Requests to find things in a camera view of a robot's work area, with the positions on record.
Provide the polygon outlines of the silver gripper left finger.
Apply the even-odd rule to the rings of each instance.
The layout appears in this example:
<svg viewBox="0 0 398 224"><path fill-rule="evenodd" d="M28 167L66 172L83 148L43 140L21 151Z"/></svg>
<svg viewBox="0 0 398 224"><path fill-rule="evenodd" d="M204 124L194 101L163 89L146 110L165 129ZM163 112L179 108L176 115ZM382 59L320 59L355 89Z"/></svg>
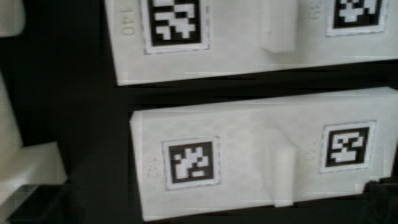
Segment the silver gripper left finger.
<svg viewBox="0 0 398 224"><path fill-rule="evenodd" d="M21 185L5 199L5 224L66 224L60 196L60 185Z"/></svg>

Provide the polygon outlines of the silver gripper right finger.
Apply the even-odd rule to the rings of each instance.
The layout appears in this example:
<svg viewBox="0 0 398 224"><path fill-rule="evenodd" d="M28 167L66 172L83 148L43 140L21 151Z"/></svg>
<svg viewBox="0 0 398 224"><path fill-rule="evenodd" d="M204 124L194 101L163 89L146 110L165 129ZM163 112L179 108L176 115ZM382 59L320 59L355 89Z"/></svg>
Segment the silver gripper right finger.
<svg viewBox="0 0 398 224"><path fill-rule="evenodd" d="M398 177L366 185L362 224L398 224Z"/></svg>

